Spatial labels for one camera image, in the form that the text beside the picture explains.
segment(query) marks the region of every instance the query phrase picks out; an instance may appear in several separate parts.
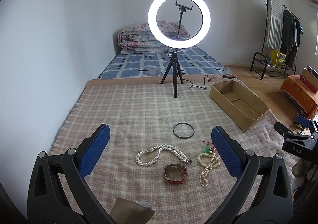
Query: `tripod leg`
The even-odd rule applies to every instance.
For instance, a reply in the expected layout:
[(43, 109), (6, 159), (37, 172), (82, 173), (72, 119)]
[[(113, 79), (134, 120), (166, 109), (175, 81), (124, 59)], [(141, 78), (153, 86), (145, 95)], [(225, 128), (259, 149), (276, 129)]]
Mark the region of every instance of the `tripod leg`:
[(163, 78), (162, 78), (160, 84), (163, 84), (163, 83), (164, 83), (164, 80), (166, 79), (166, 77), (167, 77), (167, 75), (168, 75), (168, 73), (169, 73), (169, 70), (170, 70), (171, 66), (172, 66), (172, 62), (170, 61), (169, 64), (168, 64), (168, 67), (167, 67), (167, 69), (166, 69), (166, 72), (165, 72), (164, 75), (163, 75)]
[(178, 97), (178, 73), (176, 71), (177, 62), (173, 62), (173, 96)]
[(181, 68), (180, 68), (180, 63), (179, 62), (177, 63), (177, 69), (178, 69), (180, 81), (183, 84), (182, 72), (181, 72)]

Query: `tripod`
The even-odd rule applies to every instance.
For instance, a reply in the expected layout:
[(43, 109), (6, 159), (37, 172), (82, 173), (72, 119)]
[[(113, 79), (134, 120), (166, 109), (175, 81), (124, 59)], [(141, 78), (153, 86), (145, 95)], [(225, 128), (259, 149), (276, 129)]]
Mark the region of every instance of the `tripod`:
[[(192, 10), (193, 6), (191, 8), (189, 8), (189, 7), (186, 7), (186, 6), (178, 4), (178, 1), (175, 2), (175, 5), (177, 7), (179, 7), (179, 11), (180, 11), (179, 27), (178, 27), (178, 33), (177, 33), (177, 39), (178, 39), (179, 38), (179, 33), (180, 33), (181, 20), (182, 20), (183, 13), (185, 13), (187, 10)], [(180, 64), (179, 64), (179, 61), (178, 61), (178, 52), (175, 49), (173, 49), (173, 51), (172, 51), (171, 60), (170, 60), (169, 65), (168, 65), (168, 67), (166, 69), (166, 72), (163, 75), (163, 78), (162, 78), (160, 84), (164, 83), (164, 81), (165, 81), (165, 79), (166, 79), (166, 77), (167, 77), (167, 75), (168, 75), (168, 73), (169, 73), (169, 71), (171, 69), (171, 66), (173, 66), (172, 67), (173, 96), (174, 96), (174, 98), (176, 98), (176, 97), (178, 97), (178, 75), (179, 75), (181, 84), (183, 84), (183, 78), (182, 78)]]

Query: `wristwatch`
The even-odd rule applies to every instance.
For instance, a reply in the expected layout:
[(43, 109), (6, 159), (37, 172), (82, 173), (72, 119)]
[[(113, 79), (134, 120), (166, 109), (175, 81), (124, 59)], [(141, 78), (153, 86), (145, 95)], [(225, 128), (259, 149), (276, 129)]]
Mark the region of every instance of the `wristwatch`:
[[(183, 172), (183, 177), (181, 180), (173, 180), (173, 179), (170, 179), (169, 177), (167, 177), (166, 175), (166, 169), (167, 168), (170, 168), (170, 167), (176, 167), (178, 170), (182, 171)], [(170, 164), (170, 165), (167, 165), (164, 167), (164, 170), (163, 170), (163, 173), (164, 173), (164, 178), (170, 183), (170, 184), (183, 184), (183, 181), (184, 179), (186, 178), (187, 176), (187, 168), (180, 164), (180, 163), (175, 163), (175, 164)]]

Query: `striped towel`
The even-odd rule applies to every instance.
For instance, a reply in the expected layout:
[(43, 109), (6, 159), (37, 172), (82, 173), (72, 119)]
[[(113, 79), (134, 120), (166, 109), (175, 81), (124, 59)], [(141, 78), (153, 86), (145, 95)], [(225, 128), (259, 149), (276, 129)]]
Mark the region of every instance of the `striped towel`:
[(283, 32), (283, 4), (279, 0), (268, 0), (267, 41), (269, 48), (280, 50)]

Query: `pearl necklace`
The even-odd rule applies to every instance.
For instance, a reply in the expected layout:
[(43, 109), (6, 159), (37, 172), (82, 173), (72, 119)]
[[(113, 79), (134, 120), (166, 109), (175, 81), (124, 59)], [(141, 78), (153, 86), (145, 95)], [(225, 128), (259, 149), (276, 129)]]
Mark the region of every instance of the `pearl necklace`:
[[(202, 187), (207, 187), (209, 185), (209, 182), (208, 180), (206, 180), (206, 176), (208, 175), (208, 173), (213, 169), (213, 168), (216, 168), (220, 165), (220, 157), (216, 157), (215, 156), (215, 149), (212, 151), (213, 155), (211, 154), (207, 154), (207, 153), (201, 153), (198, 155), (198, 161), (199, 163), (201, 164), (201, 166), (205, 167), (200, 175), (200, 184)], [(210, 163), (207, 165), (207, 164), (204, 164), (201, 160), (201, 157), (202, 156), (205, 156), (205, 157), (210, 157), (211, 158), (211, 161)]]
[[(147, 154), (147, 153), (150, 153), (152, 151), (155, 151), (155, 150), (158, 150), (155, 158), (150, 161), (150, 162), (147, 162), (147, 163), (144, 163), (144, 162), (141, 162), (140, 161), (140, 156), (143, 155), (143, 154)], [(136, 156), (136, 162), (138, 163), (138, 165), (141, 165), (141, 166), (150, 166), (152, 165), (153, 163), (155, 163), (160, 155), (160, 153), (163, 151), (163, 150), (169, 150), (171, 151), (173, 154), (175, 154), (178, 158), (180, 158), (181, 161), (183, 162), (187, 162), (187, 163), (191, 163), (192, 160), (189, 159), (185, 154), (183, 154), (180, 150), (178, 150), (176, 147), (174, 146), (171, 146), (171, 145), (168, 145), (168, 144), (160, 144), (160, 145), (157, 145), (157, 146), (154, 146), (153, 148), (151, 149), (147, 149), (147, 150), (144, 150), (142, 152), (139, 152)]]

